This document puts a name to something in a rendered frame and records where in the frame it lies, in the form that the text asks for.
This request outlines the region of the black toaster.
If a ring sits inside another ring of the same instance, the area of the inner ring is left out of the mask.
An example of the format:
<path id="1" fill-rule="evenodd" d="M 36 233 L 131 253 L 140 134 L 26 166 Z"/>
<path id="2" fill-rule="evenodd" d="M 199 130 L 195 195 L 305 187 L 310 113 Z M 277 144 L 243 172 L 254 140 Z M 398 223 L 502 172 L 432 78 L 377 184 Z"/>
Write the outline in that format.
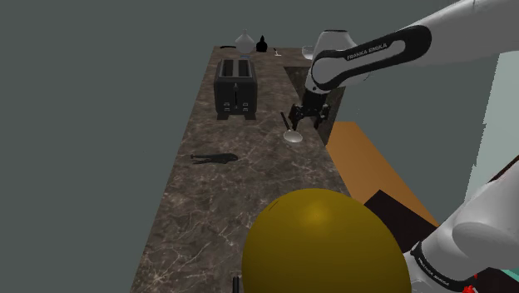
<path id="1" fill-rule="evenodd" d="M 215 110 L 218 120 L 231 115 L 255 120 L 258 83 L 255 66 L 249 59 L 221 59 L 214 78 Z"/>

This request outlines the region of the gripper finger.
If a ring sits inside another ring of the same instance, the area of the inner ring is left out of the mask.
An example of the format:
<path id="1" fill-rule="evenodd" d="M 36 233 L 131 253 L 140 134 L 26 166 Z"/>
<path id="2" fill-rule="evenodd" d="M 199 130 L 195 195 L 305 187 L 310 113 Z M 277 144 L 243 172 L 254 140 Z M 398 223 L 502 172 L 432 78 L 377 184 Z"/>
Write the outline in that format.
<path id="1" fill-rule="evenodd" d="M 321 109 L 319 110 L 319 112 L 315 115 L 315 121 L 314 121 L 314 128 L 315 129 L 318 129 L 319 128 L 319 125 L 326 121 L 329 117 L 329 111 L 330 111 L 330 106 L 329 104 L 325 103 Z"/>
<path id="2" fill-rule="evenodd" d="M 303 107 L 298 104 L 293 104 L 289 111 L 289 120 L 292 124 L 292 130 L 296 131 L 299 122 L 304 118 Z"/>

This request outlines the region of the white round vase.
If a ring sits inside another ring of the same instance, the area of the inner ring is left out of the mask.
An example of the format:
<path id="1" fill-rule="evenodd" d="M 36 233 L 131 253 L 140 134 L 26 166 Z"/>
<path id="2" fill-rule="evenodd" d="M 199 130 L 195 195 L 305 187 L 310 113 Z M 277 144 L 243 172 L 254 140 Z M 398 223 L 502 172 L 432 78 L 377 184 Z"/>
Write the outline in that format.
<path id="1" fill-rule="evenodd" d="M 249 54 L 255 49 L 255 41 L 246 29 L 243 29 L 241 35 L 235 39 L 235 48 L 242 54 Z"/>

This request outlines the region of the black hand tool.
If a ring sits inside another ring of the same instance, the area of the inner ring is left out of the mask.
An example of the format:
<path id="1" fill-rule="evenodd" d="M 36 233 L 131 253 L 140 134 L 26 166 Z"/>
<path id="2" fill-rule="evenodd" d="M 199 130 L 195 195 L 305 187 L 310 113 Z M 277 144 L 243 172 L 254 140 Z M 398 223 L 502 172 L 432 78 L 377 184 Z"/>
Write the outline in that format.
<path id="1" fill-rule="evenodd" d="M 232 161 L 238 161 L 239 158 L 234 153 L 216 153 L 206 155 L 191 154 L 190 159 L 193 164 L 218 163 L 227 164 Z"/>

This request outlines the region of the large yellow dome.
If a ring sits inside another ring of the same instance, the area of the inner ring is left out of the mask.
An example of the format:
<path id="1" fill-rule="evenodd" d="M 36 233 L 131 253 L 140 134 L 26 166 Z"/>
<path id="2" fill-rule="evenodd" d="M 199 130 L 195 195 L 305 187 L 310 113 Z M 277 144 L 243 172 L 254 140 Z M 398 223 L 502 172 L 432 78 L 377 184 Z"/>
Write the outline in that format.
<path id="1" fill-rule="evenodd" d="M 342 193 L 302 189 L 257 216 L 241 261 L 244 293 L 412 293 L 391 231 Z"/>

